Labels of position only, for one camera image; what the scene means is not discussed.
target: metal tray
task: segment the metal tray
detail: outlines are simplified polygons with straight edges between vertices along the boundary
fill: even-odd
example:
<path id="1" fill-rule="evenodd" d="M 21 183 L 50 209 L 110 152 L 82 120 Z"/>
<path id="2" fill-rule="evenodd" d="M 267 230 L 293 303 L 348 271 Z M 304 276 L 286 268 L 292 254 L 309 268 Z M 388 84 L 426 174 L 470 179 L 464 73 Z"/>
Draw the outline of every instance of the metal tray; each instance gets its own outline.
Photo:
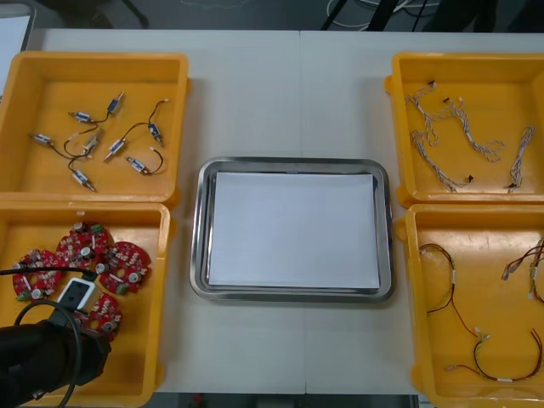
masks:
<path id="1" fill-rule="evenodd" d="M 211 285 L 209 283 L 209 267 L 218 173 L 372 175 L 379 288 Z M 385 169 L 374 161 L 270 157 L 215 158 L 202 166 L 198 177 L 190 283 L 199 296 L 210 299 L 379 303 L 389 298 L 394 290 L 390 224 L 388 175 Z"/>

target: yellow tray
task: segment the yellow tray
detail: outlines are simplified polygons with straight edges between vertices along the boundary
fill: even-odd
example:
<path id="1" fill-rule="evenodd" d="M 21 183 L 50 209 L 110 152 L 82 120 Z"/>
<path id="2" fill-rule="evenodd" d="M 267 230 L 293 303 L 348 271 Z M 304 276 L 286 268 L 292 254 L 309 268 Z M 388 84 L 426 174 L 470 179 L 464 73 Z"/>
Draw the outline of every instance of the yellow tray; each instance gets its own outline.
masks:
<path id="1" fill-rule="evenodd" d="M 544 236 L 544 206 L 417 204 L 397 225 L 405 247 L 411 295 L 416 364 L 414 386 L 440 408 L 544 405 L 544 372 L 522 382 L 493 382 L 462 368 L 474 368 L 477 340 L 462 327 L 453 308 L 428 315 L 447 301 L 451 272 L 439 252 L 419 254 L 437 243 L 456 264 L 455 302 L 468 327 L 490 334 L 479 362 L 497 377 L 521 377 L 535 366 L 538 351 L 530 329 L 544 338 L 544 305 L 528 299 L 529 263 L 501 279 L 504 266 Z M 544 278 L 539 282 L 544 287 Z"/>
<path id="2" fill-rule="evenodd" d="M 436 90 L 421 99 L 428 113 L 445 106 L 447 97 L 463 98 L 474 140 L 506 143 L 501 160 L 491 163 L 468 143 L 457 118 L 437 122 L 439 144 L 425 149 L 440 169 L 456 181 L 473 182 L 450 193 L 413 146 L 410 131 L 424 129 L 421 113 L 405 96 L 430 81 Z M 400 181 L 397 194 L 408 207 L 415 202 L 492 202 L 544 200 L 544 54 L 397 54 L 385 83 L 391 94 Z M 536 133 L 523 155 L 523 184 L 512 194 L 510 169 L 524 128 Z"/>
<path id="3" fill-rule="evenodd" d="M 182 54 L 91 54 L 29 51 L 14 58 L 0 104 L 0 200 L 31 201 L 153 201 L 174 205 L 182 139 L 188 63 Z M 100 124 L 105 130 L 93 158 L 74 164 L 97 189 L 86 190 L 67 169 L 68 161 L 42 147 L 28 133 L 43 133 L 62 151 L 73 133 L 89 128 L 68 116 L 84 111 L 102 119 L 120 92 L 125 93 L 118 114 Z M 104 163 L 108 149 L 134 123 L 147 122 L 156 102 L 168 98 L 154 116 L 164 148 L 146 126 L 127 137 L 118 155 Z M 82 151 L 91 133 L 68 146 Z M 149 168 L 159 164 L 150 150 L 165 158 L 162 170 L 142 176 L 124 156 Z"/>
<path id="4" fill-rule="evenodd" d="M 170 228 L 170 213 L 162 204 L 0 201 L 0 268 L 11 268 L 32 248 L 54 251 L 59 240 L 80 220 L 103 224 L 114 241 L 131 241 L 143 247 L 152 264 L 149 279 L 138 293 L 111 295 L 120 302 L 123 312 L 119 335 L 111 344 L 104 373 L 89 384 L 76 387 L 69 404 L 142 406 L 162 382 L 157 358 Z M 11 276 L 0 277 L 0 308 L 3 311 L 0 327 L 13 325 L 25 305 L 26 302 L 15 300 Z M 51 312 L 52 309 L 45 306 L 33 309 L 24 322 L 46 319 Z M 46 394 L 35 404 L 56 406 L 65 390 Z"/>

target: electronic component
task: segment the electronic component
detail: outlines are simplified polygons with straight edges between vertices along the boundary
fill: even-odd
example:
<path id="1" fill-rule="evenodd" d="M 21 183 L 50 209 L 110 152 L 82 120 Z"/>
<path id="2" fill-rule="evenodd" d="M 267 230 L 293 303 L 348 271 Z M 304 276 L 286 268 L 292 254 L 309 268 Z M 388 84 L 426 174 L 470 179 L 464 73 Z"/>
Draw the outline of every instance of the electronic component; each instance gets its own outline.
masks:
<path id="1" fill-rule="evenodd" d="M 102 293 L 98 300 L 93 302 L 89 313 L 84 314 L 78 310 L 73 316 L 80 327 L 104 334 L 110 341 L 116 337 L 122 322 L 119 303 L 106 293 Z"/>
<path id="2" fill-rule="evenodd" d="M 92 123 L 94 122 L 93 119 L 91 119 L 91 116 L 88 113 L 85 112 L 68 112 L 68 115 L 75 117 L 78 122 L 80 123 Z"/>
<path id="3" fill-rule="evenodd" d="M 134 159 L 131 156 L 126 156 L 125 160 L 138 173 L 150 176 L 151 174 L 155 174 L 156 172 L 158 172 L 162 167 L 162 163 L 164 163 L 164 158 L 162 157 L 162 154 L 159 150 L 155 149 L 154 147 L 150 147 L 150 150 L 154 151 L 161 159 L 161 164 L 159 164 L 159 166 L 153 171 L 150 171 L 150 169 L 147 168 L 147 166 L 144 163 L 142 163 L 140 160 Z"/>
<path id="4" fill-rule="evenodd" d="M 104 130 L 100 129 L 97 133 L 95 133 L 93 136 L 91 136 L 84 144 L 83 144 L 83 153 L 82 156 L 89 156 L 93 149 L 98 145 L 100 141 L 100 136 L 102 136 L 102 133 L 104 133 Z"/>
<path id="5" fill-rule="evenodd" d="M 104 258 L 108 270 L 100 275 L 100 283 L 117 295 L 137 292 L 150 271 L 149 255 L 131 242 L 116 242 Z"/>
<path id="6" fill-rule="evenodd" d="M 110 236 L 101 224 L 79 222 L 60 240 L 57 256 L 71 267 L 89 268 L 94 260 L 102 262 L 109 247 Z"/>
<path id="7" fill-rule="evenodd" d="M 104 162 L 106 162 L 110 157 L 113 157 L 117 154 L 117 152 L 125 145 L 125 139 L 121 138 L 116 140 L 111 147 L 109 148 L 110 152 L 107 154 L 107 156 L 104 158 Z"/>
<path id="8" fill-rule="evenodd" d="M 80 172 L 79 170 L 72 170 L 72 176 L 77 180 L 79 184 L 83 187 L 87 187 L 91 191 L 96 191 L 91 182 L 88 180 L 87 176 Z"/>
<path id="9" fill-rule="evenodd" d="M 33 249 L 13 269 L 64 266 L 59 257 L 50 251 Z M 51 296 L 59 288 L 62 274 L 58 270 L 13 275 L 13 285 L 17 300 L 35 301 Z"/>
<path id="10" fill-rule="evenodd" d="M 45 134 L 31 133 L 29 134 L 29 136 L 33 138 L 34 140 L 36 140 L 42 146 L 50 147 L 54 145 L 53 140 L 51 140 L 51 138 L 46 136 Z"/>
<path id="11" fill-rule="evenodd" d="M 149 125 L 147 125 L 147 128 L 150 130 L 150 133 L 151 133 L 151 136 L 153 136 L 153 139 L 156 140 L 156 142 L 159 145 L 163 146 L 161 131 L 159 130 L 157 125 L 155 123 L 150 123 Z"/>
<path id="12" fill-rule="evenodd" d="M 108 105 L 108 114 L 115 115 L 121 108 L 121 99 L 125 95 L 124 92 L 119 93 L 117 98 L 113 99 Z"/>
<path id="13" fill-rule="evenodd" d="M 70 309 L 88 314 L 99 300 L 101 292 L 94 282 L 71 278 L 60 294 L 58 302 L 69 304 Z"/>

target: table surface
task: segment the table surface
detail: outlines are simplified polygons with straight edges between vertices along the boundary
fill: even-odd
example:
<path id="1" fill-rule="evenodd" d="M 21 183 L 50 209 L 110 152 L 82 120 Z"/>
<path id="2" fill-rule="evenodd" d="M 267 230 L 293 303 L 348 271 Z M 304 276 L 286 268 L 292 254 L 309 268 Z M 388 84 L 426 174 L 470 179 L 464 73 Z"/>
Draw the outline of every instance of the table surface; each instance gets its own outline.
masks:
<path id="1" fill-rule="evenodd" d="M 365 158 L 394 193 L 399 169 L 383 80 L 400 51 L 544 52 L 541 36 L 319 31 L 36 31 L 30 48 L 184 53 L 185 112 L 172 211 L 159 391 L 414 394 L 404 254 L 383 305 L 213 302 L 189 284 L 196 174 L 215 156 Z M 404 215 L 393 203 L 394 219 Z"/>

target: white paper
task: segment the white paper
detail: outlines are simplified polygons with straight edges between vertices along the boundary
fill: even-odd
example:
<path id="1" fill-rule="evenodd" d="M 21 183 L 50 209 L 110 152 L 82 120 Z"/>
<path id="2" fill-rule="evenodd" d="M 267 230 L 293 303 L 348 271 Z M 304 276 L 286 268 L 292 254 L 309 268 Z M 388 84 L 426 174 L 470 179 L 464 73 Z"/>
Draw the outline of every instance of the white paper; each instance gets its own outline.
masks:
<path id="1" fill-rule="evenodd" d="M 218 173 L 209 283 L 378 288 L 372 176 Z"/>
<path id="2" fill-rule="evenodd" d="M 0 18 L 0 96 L 8 79 L 11 60 L 23 46 L 29 19 L 28 15 Z"/>

